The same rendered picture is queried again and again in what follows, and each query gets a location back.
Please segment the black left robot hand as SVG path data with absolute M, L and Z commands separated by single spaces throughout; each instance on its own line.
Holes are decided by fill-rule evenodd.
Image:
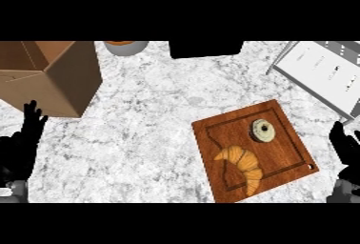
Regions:
M 0 188 L 18 180 L 27 181 L 33 174 L 46 121 L 48 116 L 33 100 L 24 104 L 21 131 L 0 136 Z

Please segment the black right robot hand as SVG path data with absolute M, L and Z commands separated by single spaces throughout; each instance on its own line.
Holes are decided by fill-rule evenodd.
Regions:
M 360 131 L 347 135 L 344 124 L 337 121 L 330 132 L 330 140 L 346 168 L 339 177 L 350 184 L 350 193 L 360 196 Z

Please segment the cupcake with pale frosting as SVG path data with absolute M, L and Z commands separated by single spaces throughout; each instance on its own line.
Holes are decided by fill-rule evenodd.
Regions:
M 257 119 L 252 124 L 252 135 L 256 141 L 268 143 L 277 137 L 274 124 L 266 119 Z

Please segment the brown wooden cutting board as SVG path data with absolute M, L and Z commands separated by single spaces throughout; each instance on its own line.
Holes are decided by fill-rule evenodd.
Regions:
M 252 125 L 265 119 L 275 127 L 275 139 L 257 142 Z M 237 202 L 247 196 L 247 178 L 226 160 L 215 160 L 222 149 L 240 146 L 259 159 L 263 170 L 256 193 L 263 193 L 319 171 L 277 99 L 194 123 L 195 139 L 213 195 L 218 202 Z

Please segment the golden croissant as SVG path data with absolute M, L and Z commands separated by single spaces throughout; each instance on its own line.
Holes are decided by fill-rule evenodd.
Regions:
M 259 166 L 256 154 L 241 146 L 232 145 L 222 150 L 215 157 L 215 160 L 226 160 L 237 166 L 237 169 L 244 174 L 247 180 L 247 196 L 253 196 L 263 178 L 263 170 Z

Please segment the brown cardboard box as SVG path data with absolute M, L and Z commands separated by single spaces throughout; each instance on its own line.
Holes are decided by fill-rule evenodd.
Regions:
M 80 118 L 104 79 L 94 41 L 0 41 L 0 99 Z

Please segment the white and grey appliance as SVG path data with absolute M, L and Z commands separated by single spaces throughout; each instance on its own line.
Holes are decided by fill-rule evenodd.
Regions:
M 360 117 L 360 41 L 290 41 L 271 71 L 340 114 L 346 125 Z

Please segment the grey pot with orange contents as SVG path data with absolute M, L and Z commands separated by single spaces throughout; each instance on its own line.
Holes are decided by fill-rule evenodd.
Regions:
M 117 56 L 136 55 L 145 50 L 148 44 L 148 41 L 105 41 L 108 51 Z

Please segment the black appliance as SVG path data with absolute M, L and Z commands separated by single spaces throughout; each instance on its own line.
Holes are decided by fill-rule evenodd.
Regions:
M 243 45 L 243 41 L 170 41 L 170 56 L 173 59 L 179 59 L 234 55 L 241 52 Z

